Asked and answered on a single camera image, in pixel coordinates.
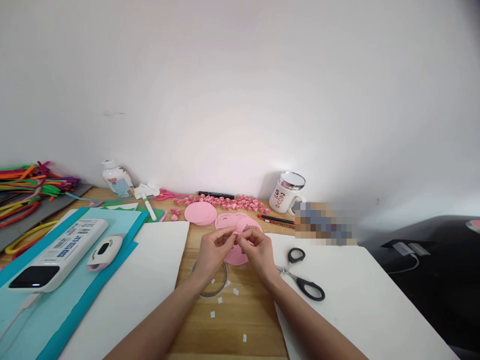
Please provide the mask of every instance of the white wall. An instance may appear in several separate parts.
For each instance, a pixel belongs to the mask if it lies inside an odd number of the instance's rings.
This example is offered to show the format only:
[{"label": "white wall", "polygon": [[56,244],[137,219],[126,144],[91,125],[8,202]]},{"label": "white wall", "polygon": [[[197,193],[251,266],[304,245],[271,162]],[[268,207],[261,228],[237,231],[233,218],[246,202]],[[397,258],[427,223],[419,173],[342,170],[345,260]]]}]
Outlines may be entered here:
[{"label": "white wall", "polygon": [[477,4],[3,0],[0,164],[261,197],[293,170],[361,240],[480,215]]}]

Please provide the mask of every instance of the pink scissors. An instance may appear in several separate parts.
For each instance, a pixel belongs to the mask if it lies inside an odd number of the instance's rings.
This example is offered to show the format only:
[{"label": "pink scissors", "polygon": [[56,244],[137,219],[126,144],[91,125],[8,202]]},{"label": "pink scissors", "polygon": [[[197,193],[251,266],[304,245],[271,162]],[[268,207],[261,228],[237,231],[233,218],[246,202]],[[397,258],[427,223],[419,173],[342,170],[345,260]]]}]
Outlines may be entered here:
[{"label": "pink scissors", "polygon": [[177,194],[177,193],[170,192],[167,189],[160,189],[160,195],[158,195],[154,200],[163,201],[171,198],[188,198],[188,197],[189,196],[186,194]]}]

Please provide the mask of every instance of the pink paper circle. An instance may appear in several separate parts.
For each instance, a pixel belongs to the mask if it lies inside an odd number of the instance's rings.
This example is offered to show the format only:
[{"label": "pink paper circle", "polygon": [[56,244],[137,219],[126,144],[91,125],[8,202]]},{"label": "pink paper circle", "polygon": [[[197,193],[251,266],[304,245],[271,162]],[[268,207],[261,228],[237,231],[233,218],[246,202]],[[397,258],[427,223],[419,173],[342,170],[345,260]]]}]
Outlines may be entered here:
[{"label": "pink paper circle", "polygon": [[239,220],[248,218],[249,216],[242,212],[224,212],[217,216],[215,219],[215,229],[223,229],[231,226],[237,226]]},{"label": "pink paper circle", "polygon": [[244,229],[245,229],[245,226],[247,226],[247,225],[256,226],[257,228],[260,229],[260,231],[262,233],[264,232],[262,230],[262,227],[260,226],[260,224],[258,222],[256,222],[255,220],[253,220],[251,217],[245,217],[245,218],[240,219],[236,223],[236,231],[239,232],[239,233],[243,232]]},{"label": "pink paper circle", "polygon": [[209,202],[193,202],[185,208],[185,219],[198,226],[208,226],[217,218],[217,209]]},{"label": "pink paper circle", "polygon": [[232,250],[228,252],[224,260],[227,264],[239,266],[249,262],[247,255],[242,254],[242,248],[235,245]]}]

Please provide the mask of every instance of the glue stick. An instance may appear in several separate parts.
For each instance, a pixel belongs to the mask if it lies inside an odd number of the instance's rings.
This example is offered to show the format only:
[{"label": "glue stick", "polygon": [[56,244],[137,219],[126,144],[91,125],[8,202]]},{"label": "glue stick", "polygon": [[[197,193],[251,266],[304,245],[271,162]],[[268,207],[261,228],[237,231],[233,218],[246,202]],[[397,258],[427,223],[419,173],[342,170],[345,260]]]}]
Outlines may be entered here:
[{"label": "glue stick", "polygon": [[129,173],[123,167],[118,166],[113,160],[103,160],[105,167],[101,173],[110,190],[121,198],[128,198],[134,195],[134,185]]}]

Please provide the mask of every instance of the wooden table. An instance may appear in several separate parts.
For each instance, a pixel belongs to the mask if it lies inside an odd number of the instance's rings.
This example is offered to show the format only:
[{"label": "wooden table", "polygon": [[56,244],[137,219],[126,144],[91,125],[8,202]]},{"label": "wooden table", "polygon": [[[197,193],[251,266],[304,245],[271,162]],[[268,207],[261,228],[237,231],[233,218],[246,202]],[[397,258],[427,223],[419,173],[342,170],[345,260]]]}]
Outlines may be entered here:
[{"label": "wooden table", "polygon": [[[93,188],[84,196],[87,199],[114,199],[114,194],[105,188]],[[138,200],[127,200],[125,203],[134,203]],[[263,201],[269,208],[268,201]],[[177,206],[172,199],[164,201],[151,200],[153,208],[168,212],[171,208],[180,208],[182,214],[179,221],[185,221],[185,206]],[[59,220],[68,210],[87,207],[88,201],[77,200],[47,221]],[[217,207],[218,213],[227,212]],[[261,221],[258,212],[241,212],[257,220],[264,233],[294,235],[294,229]],[[275,217],[293,220],[288,214],[274,213]],[[164,221],[170,221],[170,214]],[[215,230],[212,224],[200,227],[190,224],[186,239],[185,250],[180,263],[176,286],[185,281],[190,275],[192,266],[197,259],[202,235]],[[12,260],[11,255],[0,256],[0,266],[7,265]],[[224,278],[223,269],[215,276],[216,282],[209,288],[217,287]],[[218,304],[218,296],[200,298],[187,316],[168,356],[171,360],[177,359],[287,359],[282,330],[277,318],[275,306],[270,295],[265,291],[257,279],[249,263],[241,266],[228,265],[228,278],[231,285],[219,295],[222,304]],[[237,288],[239,296],[233,293]],[[215,311],[215,318],[210,318],[210,312]],[[243,334],[247,335],[247,342],[243,342]]]}]

